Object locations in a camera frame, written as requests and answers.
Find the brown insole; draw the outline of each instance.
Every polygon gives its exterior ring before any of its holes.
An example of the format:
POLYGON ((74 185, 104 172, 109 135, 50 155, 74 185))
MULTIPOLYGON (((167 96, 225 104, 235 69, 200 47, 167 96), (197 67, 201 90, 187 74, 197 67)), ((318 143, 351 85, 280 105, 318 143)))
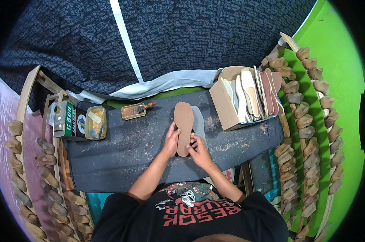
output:
POLYGON ((186 148, 190 142, 190 133, 193 126, 193 111, 189 103, 177 103, 174 109, 174 122, 177 128, 181 129, 177 144, 177 154, 186 157, 189 152, 186 148))

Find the black t-shirt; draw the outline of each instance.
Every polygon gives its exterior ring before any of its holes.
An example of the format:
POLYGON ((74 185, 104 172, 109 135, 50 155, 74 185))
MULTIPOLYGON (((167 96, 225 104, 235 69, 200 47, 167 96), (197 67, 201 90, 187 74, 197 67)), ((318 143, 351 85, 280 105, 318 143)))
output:
POLYGON ((110 195, 91 241, 193 241, 212 234, 230 234, 252 241, 288 239, 285 221, 260 192, 240 204, 221 198, 212 185, 171 184, 143 204, 110 195))

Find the hand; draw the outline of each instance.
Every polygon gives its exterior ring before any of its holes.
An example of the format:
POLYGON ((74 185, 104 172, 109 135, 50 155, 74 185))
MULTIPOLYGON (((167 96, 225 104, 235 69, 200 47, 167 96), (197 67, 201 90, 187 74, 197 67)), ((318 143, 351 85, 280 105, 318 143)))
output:
POLYGON ((163 148, 161 150, 161 152, 164 152, 167 155, 168 159, 173 157, 177 152, 177 143, 179 140, 179 134, 181 133, 181 129, 179 128, 174 131, 175 128, 176 123, 173 122, 169 126, 169 130, 166 133, 165 144, 163 145, 163 148))
POLYGON ((187 149, 196 165, 205 171, 213 167, 214 163, 209 156, 203 139, 192 133, 190 135, 190 143, 192 144, 192 146, 188 145, 187 149))

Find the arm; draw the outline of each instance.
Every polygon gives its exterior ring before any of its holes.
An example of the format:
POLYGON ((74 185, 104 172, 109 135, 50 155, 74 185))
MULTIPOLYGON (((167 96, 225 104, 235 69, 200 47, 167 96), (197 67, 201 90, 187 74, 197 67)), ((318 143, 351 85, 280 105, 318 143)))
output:
POLYGON ((161 152, 156 156, 138 180, 134 182, 127 193, 127 195, 136 199, 138 202, 143 202, 149 199, 160 182, 161 176, 165 171, 169 159, 177 152, 177 141, 181 130, 177 129, 174 131, 174 129, 175 123, 173 122, 166 134, 165 144, 161 152))
POLYGON ((188 146, 188 151, 197 166, 201 167, 213 181, 217 191, 222 197, 227 197, 236 203, 240 203, 245 199, 245 195, 237 187, 235 187, 220 171, 217 165, 212 161, 201 137, 190 136, 192 146, 188 146))

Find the man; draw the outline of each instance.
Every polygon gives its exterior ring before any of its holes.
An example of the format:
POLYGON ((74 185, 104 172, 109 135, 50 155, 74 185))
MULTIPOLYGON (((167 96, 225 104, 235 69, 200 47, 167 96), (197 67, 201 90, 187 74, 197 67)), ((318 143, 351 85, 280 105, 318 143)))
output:
POLYGON ((106 199, 91 241, 286 242, 288 229, 277 210, 260 192, 245 197, 194 133, 187 148, 216 188, 202 180, 169 184, 156 191, 177 152, 179 134, 173 122, 161 152, 127 195, 116 193, 106 199))

